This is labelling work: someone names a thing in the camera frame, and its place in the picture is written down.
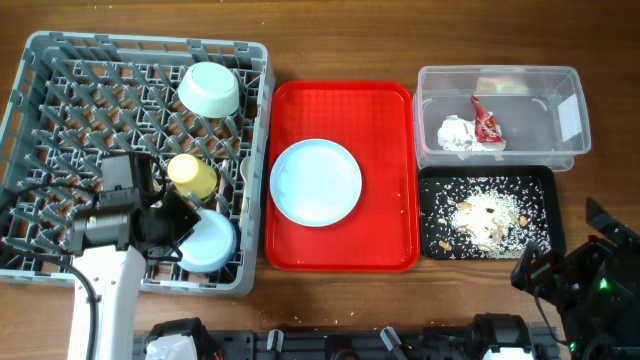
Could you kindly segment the yellow plastic cup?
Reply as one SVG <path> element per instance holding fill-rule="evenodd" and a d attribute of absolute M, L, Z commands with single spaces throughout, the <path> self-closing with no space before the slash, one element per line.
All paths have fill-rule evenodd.
<path fill-rule="evenodd" d="M 176 189 L 184 196 L 194 194 L 207 198 L 217 185 L 216 171 L 204 161 L 190 154 L 179 154 L 168 164 L 167 173 Z"/>

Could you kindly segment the white plastic fork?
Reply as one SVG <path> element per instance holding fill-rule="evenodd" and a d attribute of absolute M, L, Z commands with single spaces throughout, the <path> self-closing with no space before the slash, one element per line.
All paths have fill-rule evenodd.
<path fill-rule="evenodd" d="M 225 212 L 225 208 L 223 207 L 223 200 L 225 197 L 225 187 L 227 185 L 227 181 L 226 178 L 224 177 L 224 174 L 228 172 L 229 170 L 229 165 L 230 162 L 228 159 L 225 159 L 222 164 L 221 164 L 221 175 L 220 175 L 220 181 L 219 181 L 219 185 L 218 185 L 218 192 L 216 195 L 216 211 L 218 213 L 223 214 Z"/>

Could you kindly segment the white plastic spoon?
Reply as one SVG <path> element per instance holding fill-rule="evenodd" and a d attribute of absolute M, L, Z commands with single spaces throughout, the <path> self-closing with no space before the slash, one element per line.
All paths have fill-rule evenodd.
<path fill-rule="evenodd" d="M 247 195 L 247 192 L 248 192 L 250 161 L 251 161 L 251 157 L 250 156 L 246 156 L 241 161 L 240 166 L 239 166 L 240 175 L 241 175 L 241 178 L 242 178 L 242 181 L 243 181 L 243 195 L 242 195 L 242 201 L 241 201 L 241 213 L 240 213 L 240 220 L 239 220 L 239 228 L 240 229 L 243 229 L 245 215 L 246 215 L 246 205 L 247 205 L 246 195 Z"/>

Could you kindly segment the rice and food scraps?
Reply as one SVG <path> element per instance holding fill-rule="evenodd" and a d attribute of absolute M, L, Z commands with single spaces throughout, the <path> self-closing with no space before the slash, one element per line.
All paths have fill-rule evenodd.
<path fill-rule="evenodd" d="M 541 182 L 532 176 L 419 181 L 421 245 L 433 260 L 516 259 L 551 248 Z"/>

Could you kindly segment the green bowl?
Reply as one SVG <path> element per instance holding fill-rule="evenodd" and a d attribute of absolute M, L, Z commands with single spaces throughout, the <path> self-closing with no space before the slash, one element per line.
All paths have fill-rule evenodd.
<path fill-rule="evenodd" d="M 223 65 L 199 62 L 190 66 L 177 94 L 192 113 L 207 118 L 223 118 L 234 114 L 240 106 L 237 76 Z"/>

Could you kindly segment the red snack wrapper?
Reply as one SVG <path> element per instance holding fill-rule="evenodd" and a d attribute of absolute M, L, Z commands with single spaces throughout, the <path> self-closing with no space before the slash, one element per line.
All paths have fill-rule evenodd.
<path fill-rule="evenodd" d="M 486 110 L 477 96 L 471 96 L 475 111 L 475 135 L 480 143 L 501 143 L 503 141 L 492 112 Z"/>

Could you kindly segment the light blue plate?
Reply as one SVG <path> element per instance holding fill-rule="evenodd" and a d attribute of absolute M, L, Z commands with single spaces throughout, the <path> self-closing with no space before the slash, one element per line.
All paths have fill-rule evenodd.
<path fill-rule="evenodd" d="M 326 139 L 306 139 L 286 148 L 269 177 L 271 198 L 290 221 L 306 227 L 333 225 L 357 205 L 363 176 L 355 157 Z"/>

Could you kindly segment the white tissue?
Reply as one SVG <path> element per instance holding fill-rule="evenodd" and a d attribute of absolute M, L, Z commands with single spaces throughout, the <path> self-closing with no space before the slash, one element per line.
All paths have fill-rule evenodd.
<path fill-rule="evenodd" d="M 449 115 L 437 132 L 438 144 L 446 151 L 503 151 L 506 142 L 482 143 L 475 133 L 475 122 Z"/>

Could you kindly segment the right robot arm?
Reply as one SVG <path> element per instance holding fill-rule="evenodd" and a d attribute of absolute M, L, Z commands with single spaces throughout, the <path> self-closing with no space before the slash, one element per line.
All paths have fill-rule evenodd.
<path fill-rule="evenodd" d="M 639 234 L 592 198 L 585 221 L 597 233 L 569 254 L 528 242 L 511 284 L 556 308 L 573 359 L 637 359 Z"/>

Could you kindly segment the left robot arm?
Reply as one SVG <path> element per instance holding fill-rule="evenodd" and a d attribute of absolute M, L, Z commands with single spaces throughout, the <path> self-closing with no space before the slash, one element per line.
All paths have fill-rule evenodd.
<path fill-rule="evenodd" d="M 138 293 L 151 262 L 182 258 L 179 244 L 200 220 L 170 191 L 154 208 L 138 190 L 104 191 L 80 212 L 69 232 L 78 272 L 69 359 L 129 359 Z"/>

